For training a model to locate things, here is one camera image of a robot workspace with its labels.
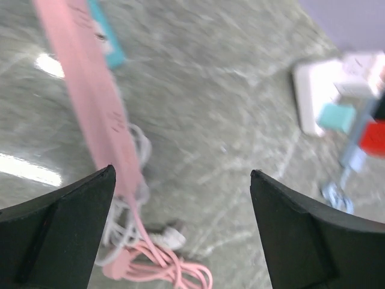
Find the pink power strip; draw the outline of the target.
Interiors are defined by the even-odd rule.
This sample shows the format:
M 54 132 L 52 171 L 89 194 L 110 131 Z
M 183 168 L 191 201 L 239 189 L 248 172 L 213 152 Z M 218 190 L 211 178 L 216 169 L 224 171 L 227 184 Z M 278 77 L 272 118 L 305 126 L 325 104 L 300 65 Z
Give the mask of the pink power strip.
M 116 170 L 115 195 L 133 208 L 143 177 L 121 98 L 86 1 L 34 1 L 61 64 L 76 117 L 97 168 Z

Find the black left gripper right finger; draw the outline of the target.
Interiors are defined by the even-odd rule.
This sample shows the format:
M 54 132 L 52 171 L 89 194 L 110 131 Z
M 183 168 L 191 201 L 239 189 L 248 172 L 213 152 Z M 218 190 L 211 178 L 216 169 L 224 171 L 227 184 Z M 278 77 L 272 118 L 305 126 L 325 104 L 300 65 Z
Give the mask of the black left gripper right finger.
M 251 172 L 251 200 L 273 288 L 384 288 L 384 224 Z

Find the teal power strip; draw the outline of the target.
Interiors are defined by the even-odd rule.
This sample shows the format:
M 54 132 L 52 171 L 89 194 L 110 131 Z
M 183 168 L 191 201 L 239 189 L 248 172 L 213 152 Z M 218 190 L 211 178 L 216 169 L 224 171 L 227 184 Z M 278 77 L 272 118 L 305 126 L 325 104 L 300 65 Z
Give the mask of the teal power strip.
M 95 36 L 102 45 L 108 67 L 114 69 L 121 66 L 126 60 L 126 55 L 99 5 L 99 1 L 91 0 L 87 2 L 95 26 Z

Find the light blue power strip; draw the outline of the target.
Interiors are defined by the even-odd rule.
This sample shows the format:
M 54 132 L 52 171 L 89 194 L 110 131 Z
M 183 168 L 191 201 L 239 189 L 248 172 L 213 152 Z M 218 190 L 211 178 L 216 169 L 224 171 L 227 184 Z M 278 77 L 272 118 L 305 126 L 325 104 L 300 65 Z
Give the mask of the light blue power strip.
M 348 143 L 345 147 L 339 163 L 342 168 L 360 172 L 366 161 L 367 154 L 360 148 L 359 142 L 369 122 L 373 121 L 372 115 L 378 107 L 378 99 L 369 99 L 365 107 L 360 111 L 356 122 L 350 132 Z

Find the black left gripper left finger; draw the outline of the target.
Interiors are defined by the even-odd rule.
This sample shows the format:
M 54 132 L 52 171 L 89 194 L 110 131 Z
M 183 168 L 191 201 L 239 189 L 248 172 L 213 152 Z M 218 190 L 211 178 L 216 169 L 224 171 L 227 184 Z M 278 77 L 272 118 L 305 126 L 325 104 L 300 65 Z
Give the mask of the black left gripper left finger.
M 116 184 L 112 165 L 1 210 L 1 288 L 87 288 Z

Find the red cube socket adapter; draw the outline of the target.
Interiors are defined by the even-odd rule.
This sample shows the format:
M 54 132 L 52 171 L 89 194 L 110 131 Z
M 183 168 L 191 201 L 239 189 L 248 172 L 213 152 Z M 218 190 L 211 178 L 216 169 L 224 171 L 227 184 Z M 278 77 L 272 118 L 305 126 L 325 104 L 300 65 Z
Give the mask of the red cube socket adapter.
M 359 146 L 368 155 L 384 158 L 385 124 L 383 120 L 373 120 L 367 123 Z

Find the black cube adapter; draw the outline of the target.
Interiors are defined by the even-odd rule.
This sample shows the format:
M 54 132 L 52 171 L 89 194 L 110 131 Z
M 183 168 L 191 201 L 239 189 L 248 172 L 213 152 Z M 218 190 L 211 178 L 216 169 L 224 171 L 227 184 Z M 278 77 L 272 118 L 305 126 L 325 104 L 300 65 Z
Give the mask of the black cube adapter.
M 381 95 L 381 99 L 378 100 L 377 106 L 372 113 L 374 120 L 385 120 L 385 92 Z

